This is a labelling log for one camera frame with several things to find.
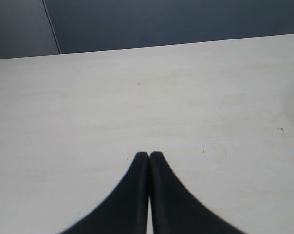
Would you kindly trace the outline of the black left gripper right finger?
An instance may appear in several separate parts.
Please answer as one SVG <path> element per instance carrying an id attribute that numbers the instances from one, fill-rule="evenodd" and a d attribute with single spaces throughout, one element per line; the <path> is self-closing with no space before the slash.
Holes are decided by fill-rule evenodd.
<path id="1" fill-rule="evenodd" d="M 155 234 L 243 233 L 201 204 L 180 182 L 162 152 L 152 152 L 149 160 Z"/>

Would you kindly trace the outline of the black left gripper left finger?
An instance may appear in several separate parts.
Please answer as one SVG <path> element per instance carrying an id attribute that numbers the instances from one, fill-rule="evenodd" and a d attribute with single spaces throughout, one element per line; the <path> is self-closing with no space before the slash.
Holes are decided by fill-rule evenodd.
<path id="1" fill-rule="evenodd" d="M 64 234 L 145 234 L 149 201 L 149 156 L 138 152 L 113 191 Z"/>

